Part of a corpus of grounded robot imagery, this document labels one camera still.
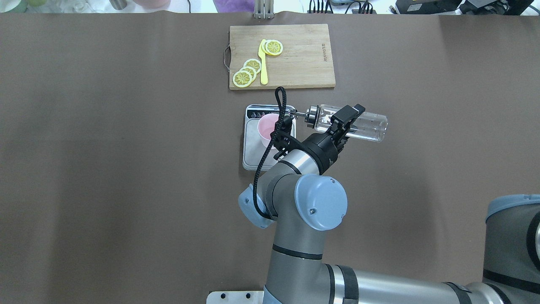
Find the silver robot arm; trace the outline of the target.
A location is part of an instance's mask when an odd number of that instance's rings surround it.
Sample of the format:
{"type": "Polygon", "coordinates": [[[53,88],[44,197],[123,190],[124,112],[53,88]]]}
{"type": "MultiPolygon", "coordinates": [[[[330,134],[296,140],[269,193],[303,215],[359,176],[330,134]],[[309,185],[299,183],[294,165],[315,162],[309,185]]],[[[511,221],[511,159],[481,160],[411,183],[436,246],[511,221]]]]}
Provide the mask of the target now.
{"type": "Polygon", "coordinates": [[[258,132],[276,164],[257,171],[239,196],[253,225],[276,223],[264,304],[538,304],[539,195],[494,199],[486,216],[482,281],[423,282],[358,271],[322,261],[326,232],[345,217],[345,189],[324,172],[349,138],[380,142],[386,116],[360,106],[312,106],[303,114],[316,132],[304,141],[291,129],[298,112],[281,105],[258,118],[258,132]]]}

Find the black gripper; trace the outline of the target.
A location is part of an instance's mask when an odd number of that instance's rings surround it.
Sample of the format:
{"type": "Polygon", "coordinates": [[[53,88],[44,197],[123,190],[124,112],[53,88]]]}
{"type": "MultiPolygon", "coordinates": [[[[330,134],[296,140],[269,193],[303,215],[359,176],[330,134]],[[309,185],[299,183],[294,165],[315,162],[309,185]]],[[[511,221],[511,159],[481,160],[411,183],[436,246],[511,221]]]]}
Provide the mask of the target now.
{"type": "Polygon", "coordinates": [[[328,133],[313,133],[303,141],[306,152],[316,162],[319,174],[325,173],[338,159],[348,141],[347,133],[363,112],[364,106],[344,106],[330,118],[328,133]]]}

